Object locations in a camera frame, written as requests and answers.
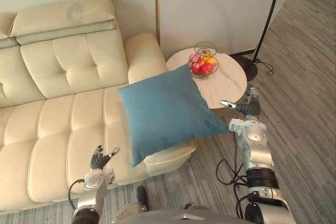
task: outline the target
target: floor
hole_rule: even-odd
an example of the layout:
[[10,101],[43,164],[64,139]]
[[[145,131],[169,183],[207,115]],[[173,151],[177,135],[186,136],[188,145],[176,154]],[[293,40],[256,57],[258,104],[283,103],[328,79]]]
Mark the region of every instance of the floor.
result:
[[[259,53],[274,75],[258,65],[261,120],[279,185],[297,223],[336,223],[335,0],[287,0],[270,25]],[[224,121],[239,115],[226,110]],[[230,186],[220,184],[215,167],[234,157],[232,135],[200,138],[192,157],[178,170],[109,191],[101,223],[110,223],[123,204],[135,201],[143,185],[150,208],[177,209],[186,203],[235,216]],[[230,173],[220,168],[222,179]],[[0,224],[70,223],[67,202],[0,216]]]

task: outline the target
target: marble tabletop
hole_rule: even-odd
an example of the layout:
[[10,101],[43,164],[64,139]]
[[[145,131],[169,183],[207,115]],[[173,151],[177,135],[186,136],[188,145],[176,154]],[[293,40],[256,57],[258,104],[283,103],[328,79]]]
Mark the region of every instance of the marble tabletop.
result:
[[[184,49],[174,54],[168,61],[169,70],[174,70],[188,62],[194,48]],[[220,100],[238,101],[246,90],[247,80],[241,66],[227,54],[216,54],[219,69],[204,78],[194,78],[202,97],[210,109],[222,108]]]

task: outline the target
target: cream leather sofa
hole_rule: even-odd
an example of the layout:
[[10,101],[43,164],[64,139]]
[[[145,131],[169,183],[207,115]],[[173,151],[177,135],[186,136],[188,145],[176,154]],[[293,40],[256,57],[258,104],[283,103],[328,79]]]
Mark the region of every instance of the cream leather sofa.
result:
[[[167,71],[151,34],[123,44],[110,0],[80,0],[0,14],[0,214],[67,199],[93,150],[119,146],[107,168],[125,185],[180,167],[193,141],[131,167],[117,89]],[[73,196],[79,196],[76,185]]]

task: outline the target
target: apple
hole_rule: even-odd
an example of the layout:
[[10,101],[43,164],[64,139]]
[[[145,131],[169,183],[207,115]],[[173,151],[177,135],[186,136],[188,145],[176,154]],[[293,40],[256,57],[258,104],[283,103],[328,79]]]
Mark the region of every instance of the apple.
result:
[[212,73],[212,70],[214,70],[214,67],[210,63],[206,62],[201,66],[199,70],[201,74],[207,76],[208,74]]
[[214,68],[218,67],[218,61],[215,57],[208,59],[207,63],[210,63]]
[[199,72],[199,70],[200,70],[200,64],[198,64],[197,62],[195,62],[195,63],[192,63],[191,64],[191,67],[190,67],[190,69],[194,72],[194,73],[198,73]]
[[198,54],[191,54],[189,56],[189,62],[192,62],[192,63],[198,62],[199,58],[200,57]]
[[205,60],[203,60],[203,58],[200,57],[200,58],[198,59],[197,63],[198,63],[200,66],[202,66],[202,65],[205,63]]

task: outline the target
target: fruit basket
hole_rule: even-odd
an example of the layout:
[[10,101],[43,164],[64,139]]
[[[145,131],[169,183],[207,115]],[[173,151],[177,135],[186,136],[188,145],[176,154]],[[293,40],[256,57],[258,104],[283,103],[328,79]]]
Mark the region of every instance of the fruit basket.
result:
[[219,62],[215,58],[217,48],[209,42],[198,42],[194,45],[195,53],[189,56],[189,69],[196,78],[204,78],[215,73]]

